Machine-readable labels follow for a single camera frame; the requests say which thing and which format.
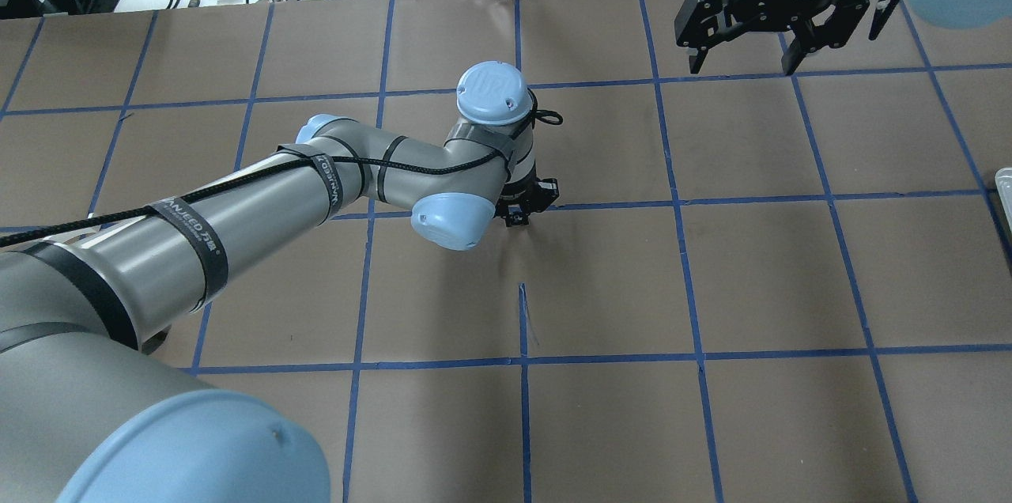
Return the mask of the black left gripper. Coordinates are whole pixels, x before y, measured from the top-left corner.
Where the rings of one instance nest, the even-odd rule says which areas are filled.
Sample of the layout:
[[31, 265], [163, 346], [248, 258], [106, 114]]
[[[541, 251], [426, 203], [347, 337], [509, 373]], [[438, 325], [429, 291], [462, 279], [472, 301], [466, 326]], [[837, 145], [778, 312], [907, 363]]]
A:
[[510, 208], [517, 206], [521, 214], [538, 214], [542, 199], [542, 189], [536, 175], [536, 164], [529, 165], [527, 174], [511, 183], [506, 183], [497, 201], [497, 215], [507, 216]]

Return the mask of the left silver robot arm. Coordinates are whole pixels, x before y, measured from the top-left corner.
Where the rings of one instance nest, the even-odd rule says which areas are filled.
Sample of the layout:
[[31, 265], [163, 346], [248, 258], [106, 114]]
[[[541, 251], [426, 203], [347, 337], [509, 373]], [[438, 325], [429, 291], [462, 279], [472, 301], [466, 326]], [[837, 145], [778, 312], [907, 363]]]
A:
[[4, 502], [328, 502], [321, 446], [271, 405], [142, 353], [234, 278], [362, 197], [423, 239], [477, 246], [532, 189], [536, 99], [484, 61], [430, 144], [319, 114], [296, 142], [187, 195], [98, 216], [102, 232], [2, 240]]

